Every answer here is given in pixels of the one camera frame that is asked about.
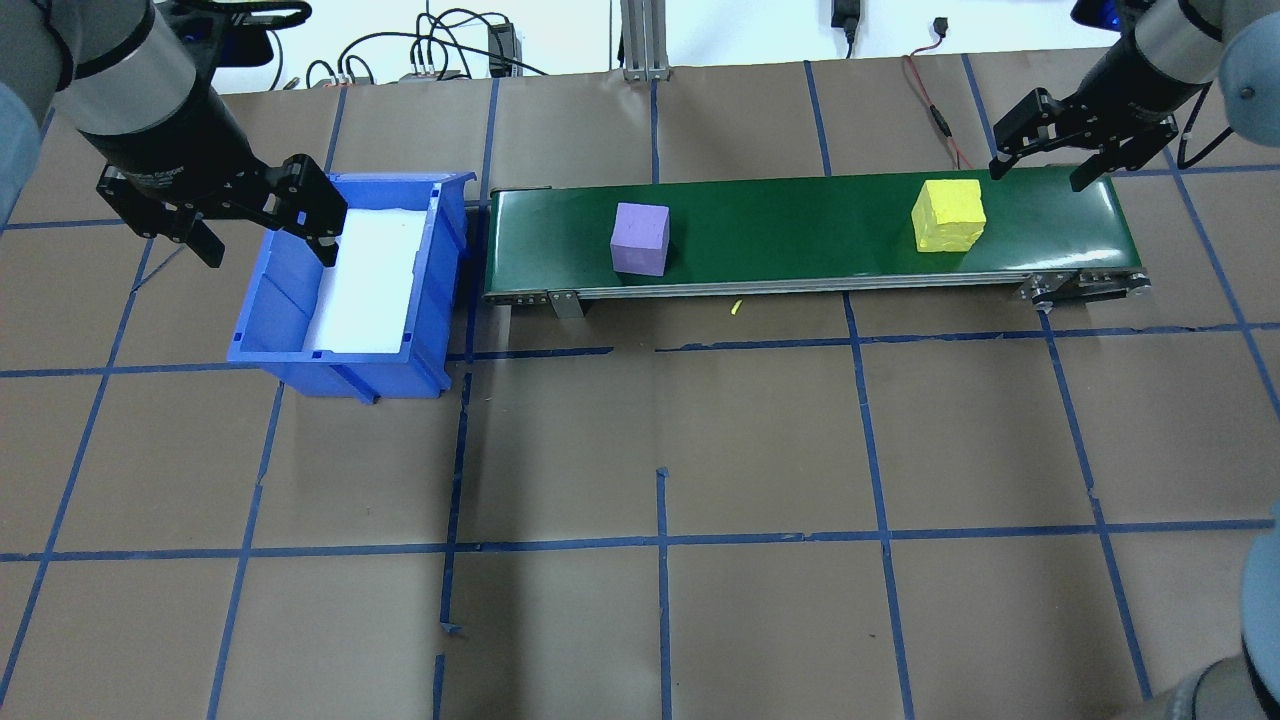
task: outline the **yellow cube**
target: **yellow cube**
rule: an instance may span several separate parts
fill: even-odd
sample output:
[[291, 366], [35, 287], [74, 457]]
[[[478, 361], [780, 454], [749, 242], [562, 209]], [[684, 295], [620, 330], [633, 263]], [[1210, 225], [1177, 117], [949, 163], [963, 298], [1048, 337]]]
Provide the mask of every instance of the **yellow cube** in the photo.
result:
[[916, 251], [968, 252], [987, 227], [982, 186], [975, 179], [924, 181], [911, 224]]

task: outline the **blue plastic bin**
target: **blue plastic bin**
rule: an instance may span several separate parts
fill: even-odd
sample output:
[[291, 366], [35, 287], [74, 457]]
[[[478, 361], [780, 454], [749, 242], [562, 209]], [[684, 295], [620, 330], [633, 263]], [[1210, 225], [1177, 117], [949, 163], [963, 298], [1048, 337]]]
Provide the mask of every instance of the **blue plastic bin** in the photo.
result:
[[303, 347], [324, 268], [306, 242], [282, 229], [269, 231], [262, 242], [227, 360], [256, 365], [302, 395], [366, 404], [379, 397], [439, 397], [451, 384], [444, 355], [458, 259], [467, 247], [462, 187], [475, 173], [330, 177], [352, 209], [428, 211], [399, 351]]

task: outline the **brown floor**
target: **brown floor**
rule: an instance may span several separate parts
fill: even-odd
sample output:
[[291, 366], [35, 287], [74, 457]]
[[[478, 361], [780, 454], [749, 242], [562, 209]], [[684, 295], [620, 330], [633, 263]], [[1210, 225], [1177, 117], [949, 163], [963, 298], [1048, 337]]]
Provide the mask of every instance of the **brown floor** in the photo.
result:
[[[1096, 56], [920, 64], [977, 160], [984, 111]], [[654, 147], [663, 182], [948, 163], [896, 60], [653, 100], [228, 104], [273, 163], [476, 170], [472, 200], [650, 182]], [[468, 314], [467, 264], [453, 389], [362, 406], [228, 366], [261, 231], [170, 259], [55, 117], [0, 237], [0, 717], [1107, 717], [1238, 650], [1280, 496], [1276, 163], [1117, 178], [1156, 290], [1044, 325], [1009, 288]]]

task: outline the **green conveyor belt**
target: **green conveyor belt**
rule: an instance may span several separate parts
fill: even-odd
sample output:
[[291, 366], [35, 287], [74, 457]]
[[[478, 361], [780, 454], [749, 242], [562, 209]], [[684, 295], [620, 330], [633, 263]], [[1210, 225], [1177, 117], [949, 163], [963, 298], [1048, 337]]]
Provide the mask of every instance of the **green conveyor belt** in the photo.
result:
[[[1016, 282], [1034, 270], [1129, 269], [1142, 260], [1106, 178], [1071, 192], [1071, 168], [518, 190], [494, 195], [486, 297], [718, 295]], [[978, 178], [987, 229], [966, 254], [915, 250], [925, 179]], [[667, 273], [613, 272], [618, 202], [671, 208]]]

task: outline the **white foam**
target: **white foam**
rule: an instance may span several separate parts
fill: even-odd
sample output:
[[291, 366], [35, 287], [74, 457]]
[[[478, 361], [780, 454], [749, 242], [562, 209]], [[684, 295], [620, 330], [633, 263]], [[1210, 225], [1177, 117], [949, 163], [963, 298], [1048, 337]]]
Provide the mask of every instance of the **white foam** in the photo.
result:
[[425, 210], [348, 210], [302, 348], [399, 352], [425, 227]]

